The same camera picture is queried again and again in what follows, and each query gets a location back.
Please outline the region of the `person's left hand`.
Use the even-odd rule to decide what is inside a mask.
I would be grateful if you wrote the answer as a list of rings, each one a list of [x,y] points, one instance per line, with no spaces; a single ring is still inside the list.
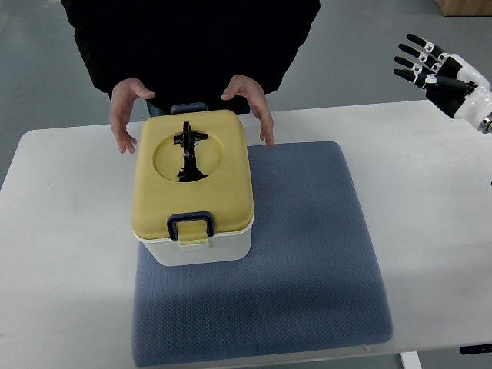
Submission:
[[[241,96],[261,123],[260,139],[268,146],[274,145],[274,119],[268,107],[263,88],[252,78],[244,75],[234,75],[227,88],[221,95],[223,101],[229,101]]]

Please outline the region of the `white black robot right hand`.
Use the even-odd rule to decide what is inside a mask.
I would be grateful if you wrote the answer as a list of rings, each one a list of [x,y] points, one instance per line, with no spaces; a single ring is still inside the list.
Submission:
[[[394,74],[425,91],[426,98],[446,116],[463,119],[483,134],[491,133],[490,82],[457,54],[416,35],[407,40],[414,48],[400,44],[399,49],[415,58],[395,57],[402,69]]]

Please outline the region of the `person's right hand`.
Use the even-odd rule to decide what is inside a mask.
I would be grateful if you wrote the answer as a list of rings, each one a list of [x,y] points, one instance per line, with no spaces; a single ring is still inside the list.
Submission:
[[[127,124],[130,122],[135,101],[150,100],[154,97],[155,93],[147,89],[137,78],[127,78],[113,88],[108,119],[121,154],[135,153],[137,140],[127,132]]]

